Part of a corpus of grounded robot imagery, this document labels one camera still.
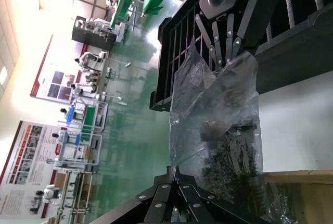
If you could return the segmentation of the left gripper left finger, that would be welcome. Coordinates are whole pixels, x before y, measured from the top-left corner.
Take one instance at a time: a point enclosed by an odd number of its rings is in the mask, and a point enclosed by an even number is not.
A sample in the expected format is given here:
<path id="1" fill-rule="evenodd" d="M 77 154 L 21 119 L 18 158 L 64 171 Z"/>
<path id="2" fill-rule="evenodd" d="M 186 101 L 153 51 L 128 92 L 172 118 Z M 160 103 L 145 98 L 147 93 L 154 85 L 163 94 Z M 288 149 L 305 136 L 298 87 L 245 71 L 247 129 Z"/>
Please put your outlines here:
<path id="1" fill-rule="evenodd" d="M 166 174 L 154 177 L 153 186 L 92 221 L 92 224 L 171 223 L 174 180 L 172 168 L 168 166 L 166 170 Z"/>

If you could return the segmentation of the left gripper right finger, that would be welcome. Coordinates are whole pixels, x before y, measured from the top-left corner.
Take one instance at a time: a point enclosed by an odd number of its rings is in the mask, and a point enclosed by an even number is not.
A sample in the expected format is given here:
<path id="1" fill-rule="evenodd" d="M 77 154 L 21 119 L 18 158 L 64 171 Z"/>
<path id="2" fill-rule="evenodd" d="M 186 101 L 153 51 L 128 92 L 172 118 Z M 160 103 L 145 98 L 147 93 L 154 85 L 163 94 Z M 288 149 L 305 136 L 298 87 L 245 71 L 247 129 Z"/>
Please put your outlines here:
<path id="1" fill-rule="evenodd" d="M 263 219 L 199 187 L 193 176 L 176 168 L 174 180 L 181 220 L 187 223 L 262 223 Z"/>

